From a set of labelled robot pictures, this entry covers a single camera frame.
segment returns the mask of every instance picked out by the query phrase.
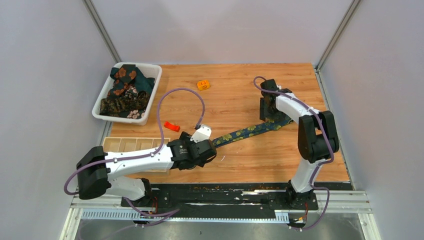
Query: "orange whistle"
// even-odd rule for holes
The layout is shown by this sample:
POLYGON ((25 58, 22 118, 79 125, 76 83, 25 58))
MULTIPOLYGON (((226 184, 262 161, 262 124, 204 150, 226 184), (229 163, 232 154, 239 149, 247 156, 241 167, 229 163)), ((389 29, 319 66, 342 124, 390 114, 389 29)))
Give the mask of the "orange whistle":
POLYGON ((173 125, 173 124, 169 123, 168 121, 166 121, 166 122, 163 124, 163 126, 164 126, 165 128, 167 128, 167 129, 171 129, 172 131, 175 131, 175 132, 177 132, 177 133, 180 131, 180 126, 178 126, 178 125, 173 125))

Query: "brown patterned cloth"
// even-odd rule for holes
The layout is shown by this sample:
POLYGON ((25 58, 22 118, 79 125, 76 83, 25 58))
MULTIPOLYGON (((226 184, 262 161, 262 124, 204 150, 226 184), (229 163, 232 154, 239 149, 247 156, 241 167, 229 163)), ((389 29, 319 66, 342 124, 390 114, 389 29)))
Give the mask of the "brown patterned cloth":
POLYGON ((153 77, 145 77, 134 64, 113 67, 113 88, 100 102, 100 115, 139 119, 146 110, 155 85, 153 77))
POLYGON ((137 97, 104 98, 100 102, 100 115, 139 119, 149 103, 150 94, 142 91, 137 97))

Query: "green floral cloth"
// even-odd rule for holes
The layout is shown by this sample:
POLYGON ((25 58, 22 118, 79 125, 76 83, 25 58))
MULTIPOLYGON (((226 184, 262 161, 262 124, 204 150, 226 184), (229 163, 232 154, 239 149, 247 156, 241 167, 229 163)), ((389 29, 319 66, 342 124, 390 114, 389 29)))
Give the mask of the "green floral cloth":
POLYGON ((223 136, 215 138, 212 141, 212 143, 216 148, 219 148, 224 145, 227 145, 242 139, 247 139, 247 138, 250 138, 259 134, 263 134, 269 131, 277 131, 281 127, 286 126, 292 122, 293 120, 290 119, 288 116, 286 116, 286 118, 282 121, 268 120, 264 123, 254 125, 254 126, 249 126, 241 130, 233 131, 229 134, 225 134, 223 136))
POLYGON ((107 98, 100 102, 100 115, 139 119, 146 110, 155 85, 153 77, 145 77, 135 64, 113 67, 110 77, 114 80, 107 98))

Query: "wooden surface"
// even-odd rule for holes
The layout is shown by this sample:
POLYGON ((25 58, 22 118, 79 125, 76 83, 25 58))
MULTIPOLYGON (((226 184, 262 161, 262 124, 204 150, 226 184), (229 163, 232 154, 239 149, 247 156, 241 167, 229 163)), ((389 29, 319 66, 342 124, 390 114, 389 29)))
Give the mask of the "wooden surface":
MULTIPOLYGON (((201 64, 162 65, 163 73, 153 107, 145 126, 114 123, 112 137, 160 137, 156 109, 160 97, 175 88, 190 88, 204 99, 203 124, 212 128, 211 139, 262 123, 259 120, 261 92, 253 85, 255 76, 275 79, 283 88, 319 110, 325 104, 311 64, 201 64), (211 87, 199 91, 196 83, 209 80, 211 87)), ((194 133, 202 105, 187 91, 168 95, 160 108, 160 119, 179 125, 182 131, 194 133)), ((169 175, 132 174, 151 183, 248 183, 287 182, 300 162, 297 147, 298 126, 289 124, 278 131, 267 132, 217 148, 217 157, 192 170, 173 169, 169 175)), ((177 139, 180 133, 164 128, 166 138, 177 139)), ((317 181, 349 181, 340 152, 335 161, 323 166, 317 181)))

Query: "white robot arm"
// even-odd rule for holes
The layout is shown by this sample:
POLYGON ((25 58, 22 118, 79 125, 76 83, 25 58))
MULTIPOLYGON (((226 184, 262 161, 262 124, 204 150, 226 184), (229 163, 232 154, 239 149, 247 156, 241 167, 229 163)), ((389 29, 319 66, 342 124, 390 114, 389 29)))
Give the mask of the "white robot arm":
POLYGON ((318 120, 322 123, 332 152, 339 150, 339 139, 336 131, 334 116, 330 111, 319 111, 301 102, 290 90, 281 89, 274 79, 265 80, 260 84, 262 98, 260 99, 260 119, 280 120, 286 116, 298 124, 298 142, 301 158, 296 174, 289 181, 288 202, 293 207, 303 205, 305 199, 313 192, 312 185, 321 169, 322 163, 331 158, 323 134, 317 134, 318 120))
POLYGON ((217 151, 209 140, 212 130, 202 124, 193 135, 182 132, 179 139, 157 148, 130 152, 103 152, 102 146, 93 147, 76 168, 104 161, 78 173, 80 199, 94 199, 103 194, 140 200, 150 191, 147 179, 133 179, 125 175, 158 169, 193 169, 212 161, 217 151))

